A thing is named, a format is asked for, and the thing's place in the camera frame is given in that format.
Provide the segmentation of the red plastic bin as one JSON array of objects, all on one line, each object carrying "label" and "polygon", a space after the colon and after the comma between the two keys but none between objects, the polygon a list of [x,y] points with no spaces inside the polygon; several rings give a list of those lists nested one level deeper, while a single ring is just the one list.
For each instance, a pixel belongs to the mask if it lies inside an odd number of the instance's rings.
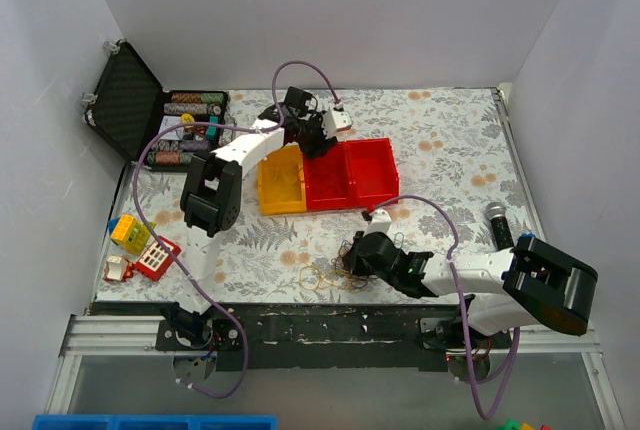
[{"label": "red plastic bin", "polygon": [[349,207],[350,174],[346,149],[346,144],[341,142],[323,157],[303,157],[308,211],[333,211]]},{"label": "red plastic bin", "polygon": [[399,175],[388,138],[346,142],[356,207],[377,205],[399,195]]}]

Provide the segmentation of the yellow plastic bin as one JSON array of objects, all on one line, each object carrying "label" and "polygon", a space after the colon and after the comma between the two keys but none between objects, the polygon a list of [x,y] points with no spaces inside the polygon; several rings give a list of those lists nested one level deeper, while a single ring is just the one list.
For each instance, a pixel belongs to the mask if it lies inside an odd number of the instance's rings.
[{"label": "yellow plastic bin", "polygon": [[258,196],[263,215],[307,211],[304,161],[298,145],[287,145],[260,162]]}]

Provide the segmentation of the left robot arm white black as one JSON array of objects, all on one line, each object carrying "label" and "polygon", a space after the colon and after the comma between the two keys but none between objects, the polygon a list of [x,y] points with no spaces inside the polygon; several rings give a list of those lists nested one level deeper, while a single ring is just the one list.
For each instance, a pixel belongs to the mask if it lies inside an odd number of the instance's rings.
[{"label": "left robot arm white black", "polygon": [[242,184],[249,170],[289,144],[297,145],[308,159],[322,157],[337,145],[336,133],[351,125],[339,97],[325,110],[313,94],[289,87],[283,101],[262,111],[231,143],[194,155],[180,199],[186,225],[210,238],[230,229],[240,212]]}]

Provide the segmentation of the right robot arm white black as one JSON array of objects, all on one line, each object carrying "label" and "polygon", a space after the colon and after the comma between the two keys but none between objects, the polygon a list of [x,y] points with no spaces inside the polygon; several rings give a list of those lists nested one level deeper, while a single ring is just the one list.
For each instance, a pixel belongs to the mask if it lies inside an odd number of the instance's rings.
[{"label": "right robot arm white black", "polygon": [[454,339],[469,348],[537,324],[584,335],[598,281],[595,269],[532,235],[497,252],[448,258],[405,252],[381,232],[358,232],[341,260],[349,273],[375,276],[410,298],[454,295],[458,287],[472,294],[467,313],[452,323]]}]

